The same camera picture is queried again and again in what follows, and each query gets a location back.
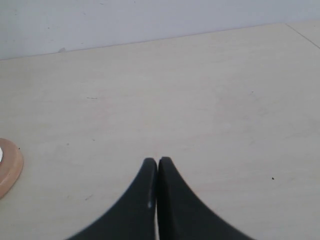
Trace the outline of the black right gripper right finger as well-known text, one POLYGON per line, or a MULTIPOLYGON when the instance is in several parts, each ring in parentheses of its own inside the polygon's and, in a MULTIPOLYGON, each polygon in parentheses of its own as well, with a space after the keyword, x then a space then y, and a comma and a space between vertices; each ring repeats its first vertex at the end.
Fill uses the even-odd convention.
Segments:
POLYGON ((158 232, 161 240, 250 240, 191 190, 170 157, 158 165, 158 232))

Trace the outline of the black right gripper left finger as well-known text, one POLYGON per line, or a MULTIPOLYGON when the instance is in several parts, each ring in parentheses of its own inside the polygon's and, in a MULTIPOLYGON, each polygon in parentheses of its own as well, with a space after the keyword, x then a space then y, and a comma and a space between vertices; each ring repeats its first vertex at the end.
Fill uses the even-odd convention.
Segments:
POLYGON ((154 240, 158 167, 143 160, 136 177, 100 218, 70 237, 71 240, 154 240))

